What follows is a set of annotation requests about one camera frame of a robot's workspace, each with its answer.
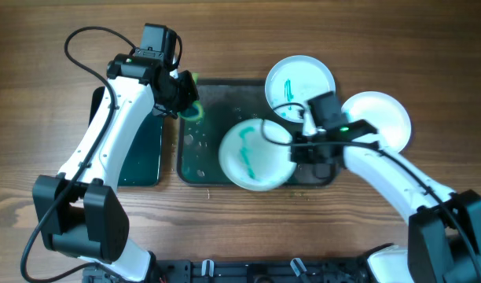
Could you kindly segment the green and yellow sponge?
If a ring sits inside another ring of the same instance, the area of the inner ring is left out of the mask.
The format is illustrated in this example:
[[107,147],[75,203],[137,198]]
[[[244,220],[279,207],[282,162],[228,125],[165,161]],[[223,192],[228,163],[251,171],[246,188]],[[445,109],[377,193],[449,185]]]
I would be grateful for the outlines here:
[[191,72],[185,81],[186,91],[188,92],[189,106],[180,111],[178,116],[186,121],[196,122],[204,117],[204,107],[200,103],[198,89],[196,86],[199,74]]

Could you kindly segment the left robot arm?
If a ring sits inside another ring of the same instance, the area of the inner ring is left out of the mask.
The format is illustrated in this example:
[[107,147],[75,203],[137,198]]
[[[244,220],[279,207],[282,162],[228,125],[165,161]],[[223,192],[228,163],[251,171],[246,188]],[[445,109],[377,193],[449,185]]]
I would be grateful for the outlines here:
[[193,75],[180,71],[182,39],[146,24],[141,43],[109,62],[104,96],[75,152],[54,176],[41,175],[32,197],[38,224],[30,241],[82,260],[100,277],[163,282],[153,253],[129,237],[127,213],[116,195],[119,174],[146,117],[179,117],[199,99]]

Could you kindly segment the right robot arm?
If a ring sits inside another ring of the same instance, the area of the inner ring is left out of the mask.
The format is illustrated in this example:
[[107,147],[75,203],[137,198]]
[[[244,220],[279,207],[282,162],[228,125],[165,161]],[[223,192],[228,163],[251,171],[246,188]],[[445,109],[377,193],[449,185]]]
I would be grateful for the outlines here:
[[333,92],[307,100],[318,129],[295,134],[292,158],[340,165],[369,183],[409,227],[405,247],[368,255],[376,282],[481,282],[481,196],[458,193],[401,155],[412,124],[393,97],[376,91],[341,103]]

